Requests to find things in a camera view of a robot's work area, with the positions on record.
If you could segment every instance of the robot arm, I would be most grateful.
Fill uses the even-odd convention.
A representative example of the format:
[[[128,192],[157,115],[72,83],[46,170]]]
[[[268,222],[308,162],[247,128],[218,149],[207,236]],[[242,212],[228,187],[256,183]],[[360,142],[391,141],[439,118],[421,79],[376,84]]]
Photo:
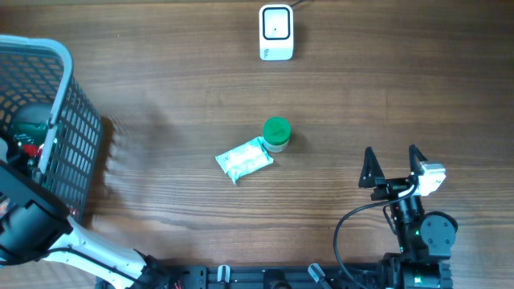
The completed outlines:
[[[440,186],[445,169],[429,162],[415,146],[410,147],[410,166],[408,177],[385,179],[373,150],[367,148],[359,187],[374,188],[371,199],[381,202],[353,211],[389,206],[401,254],[385,254],[379,263],[345,266],[341,262],[340,267],[323,270],[319,266],[237,268],[220,278],[226,269],[197,267],[198,277],[189,275],[191,270],[184,276],[183,270],[163,267],[152,256],[87,231],[69,217],[69,209],[55,195],[0,161],[0,193],[15,203],[0,218],[0,266],[40,259],[60,262],[92,273],[110,283],[102,283],[103,287],[116,289],[169,289],[174,283],[177,288],[180,279],[187,289],[227,289],[232,281],[237,283],[234,289],[452,288],[449,266],[442,261],[451,256],[457,222],[441,212],[425,214],[421,204],[421,196]]]

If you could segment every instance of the gray plastic basket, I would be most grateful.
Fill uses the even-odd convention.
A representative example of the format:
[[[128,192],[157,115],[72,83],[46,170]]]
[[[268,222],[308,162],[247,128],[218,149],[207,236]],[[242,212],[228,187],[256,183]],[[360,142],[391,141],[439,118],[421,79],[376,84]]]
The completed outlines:
[[[103,128],[73,78],[73,59],[63,44],[0,35],[0,129],[7,131],[19,114],[47,122],[43,153],[32,177],[59,196],[80,222]]]

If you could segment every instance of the small jar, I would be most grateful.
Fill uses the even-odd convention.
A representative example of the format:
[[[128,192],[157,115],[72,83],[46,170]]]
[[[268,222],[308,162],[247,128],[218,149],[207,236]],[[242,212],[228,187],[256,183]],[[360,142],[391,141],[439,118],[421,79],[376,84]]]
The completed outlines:
[[[270,153],[280,153],[289,145],[291,125],[283,117],[267,120],[263,128],[263,145]]]

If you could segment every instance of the green cap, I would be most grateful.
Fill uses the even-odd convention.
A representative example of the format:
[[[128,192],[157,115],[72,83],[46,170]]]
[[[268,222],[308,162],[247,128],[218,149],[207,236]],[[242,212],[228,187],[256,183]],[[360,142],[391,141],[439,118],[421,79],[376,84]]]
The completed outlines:
[[[263,137],[270,145],[283,145],[291,137],[291,125],[283,117],[272,117],[264,124]]]

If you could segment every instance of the snack packet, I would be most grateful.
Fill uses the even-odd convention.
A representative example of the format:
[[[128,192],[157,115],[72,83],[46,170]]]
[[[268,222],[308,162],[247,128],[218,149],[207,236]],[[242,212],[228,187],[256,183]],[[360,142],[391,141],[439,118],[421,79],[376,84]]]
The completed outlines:
[[[263,147],[261,136],[217,156],[216,161],[234,185],[240,177],[273,163],[273,159]]]

